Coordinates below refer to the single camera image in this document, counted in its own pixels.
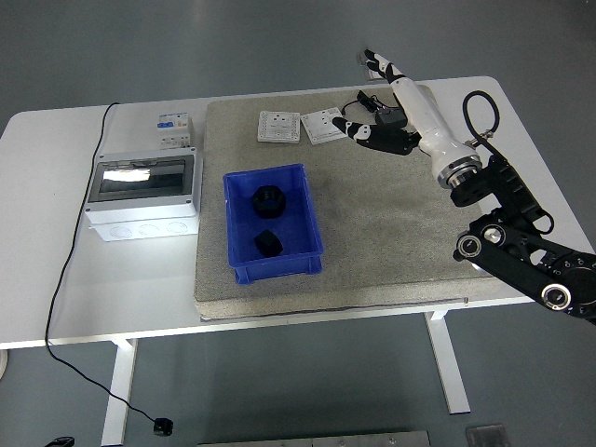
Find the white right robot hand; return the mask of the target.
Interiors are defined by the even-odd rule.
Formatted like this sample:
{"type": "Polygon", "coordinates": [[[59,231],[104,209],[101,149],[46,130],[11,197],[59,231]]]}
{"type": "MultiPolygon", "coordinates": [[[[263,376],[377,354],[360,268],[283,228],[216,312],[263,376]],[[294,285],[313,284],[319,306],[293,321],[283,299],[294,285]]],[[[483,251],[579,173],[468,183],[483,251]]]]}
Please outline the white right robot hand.
{"type": "Polygon", "coordinates": [[[408,123],[420,138],[412,139],[393,124],[364,125],[335,117],[332,123],[356,143],[393,155],[408,155],[417,146],[431,158],[431,172],[446,188],[450,179],[464,171],[481,170],[481,160],[471,147],[457,141],[436,104],[397,66],[369,49],[364,51],[369,69],[391,86],[408,123]]]}

